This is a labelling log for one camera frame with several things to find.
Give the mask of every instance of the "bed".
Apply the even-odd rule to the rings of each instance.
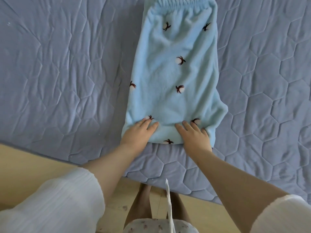
[[[216,1],[214,153],[311,203],[311,0]],[[116,147],[143,3],[0,0],[0,141],[75,164]],[[148,144],[124,176],[220,203],[182,145]]]

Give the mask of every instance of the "hexagonal quilting pattern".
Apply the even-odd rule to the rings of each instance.
[[[311,203],[311,0],[216,0],[216,155]],[[0,140],[82,164],[120,141],[144,0],[0,1]],[[125,175],[220,203],[181,145]]]

